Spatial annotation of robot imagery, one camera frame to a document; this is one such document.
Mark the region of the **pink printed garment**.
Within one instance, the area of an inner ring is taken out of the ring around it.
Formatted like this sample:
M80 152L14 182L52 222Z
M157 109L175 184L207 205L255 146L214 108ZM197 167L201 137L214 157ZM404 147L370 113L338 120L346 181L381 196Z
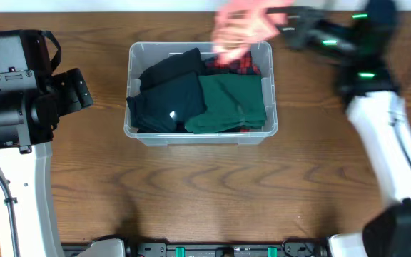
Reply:
M240 59L253 44L280 34L287 14L269 14L270 8L292 6L293 0L230 0L215 14L211 34L213 52L218 63L229 64Z

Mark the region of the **dark green garment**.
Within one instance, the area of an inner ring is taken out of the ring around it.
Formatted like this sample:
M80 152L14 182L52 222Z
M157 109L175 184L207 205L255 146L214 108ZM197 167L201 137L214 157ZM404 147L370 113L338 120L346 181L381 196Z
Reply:
M260 128L267 120L260 75L200 76L206 110L185 122L191 133L220 133L237 127Z

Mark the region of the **red navy plaid garment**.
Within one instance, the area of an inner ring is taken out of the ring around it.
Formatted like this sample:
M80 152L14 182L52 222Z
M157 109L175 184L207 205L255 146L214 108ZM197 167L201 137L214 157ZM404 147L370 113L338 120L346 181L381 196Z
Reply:
M260 69L253 63L252 55L250 52L244 54L239 60L234 61L231 64L220 64L216 57L205 60L207 74L218 75L218 74L239 74L239 75L260 75Z

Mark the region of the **dark navy garment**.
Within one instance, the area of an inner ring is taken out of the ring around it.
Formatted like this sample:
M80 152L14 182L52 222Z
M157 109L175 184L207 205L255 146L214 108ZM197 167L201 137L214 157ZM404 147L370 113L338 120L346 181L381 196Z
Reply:
M203 114L206 104L198 75L190 72L127 98L132 127L174 133L179 124Z

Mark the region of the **black garment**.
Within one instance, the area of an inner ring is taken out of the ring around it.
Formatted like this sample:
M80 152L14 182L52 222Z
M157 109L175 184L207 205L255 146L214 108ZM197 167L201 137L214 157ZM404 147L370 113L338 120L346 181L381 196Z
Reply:
M201 59L198 48L182 54L175 54L147 68L139 77L141 80L140 90L151 89L163 82L190 72L195 72L197 75L206 73L206 65Z

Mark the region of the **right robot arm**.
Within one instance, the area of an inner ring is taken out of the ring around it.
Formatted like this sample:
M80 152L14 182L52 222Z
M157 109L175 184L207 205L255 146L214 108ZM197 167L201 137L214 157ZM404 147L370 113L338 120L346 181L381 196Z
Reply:
M369 0L352 25L329 22L306 6L270 7L290 48L312 49L338 62L335 90L359 134L377 178L384 210L355 233L325 241L294 240L287 256L411 256L411 127L400 85L384 59L397 28L392 0Z

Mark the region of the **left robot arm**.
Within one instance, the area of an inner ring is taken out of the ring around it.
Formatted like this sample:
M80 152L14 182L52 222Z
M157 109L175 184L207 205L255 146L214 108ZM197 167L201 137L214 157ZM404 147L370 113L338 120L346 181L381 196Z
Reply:
M51 142L62 116L91 106L79 69L0 73L0 249L63 256L51 192Z

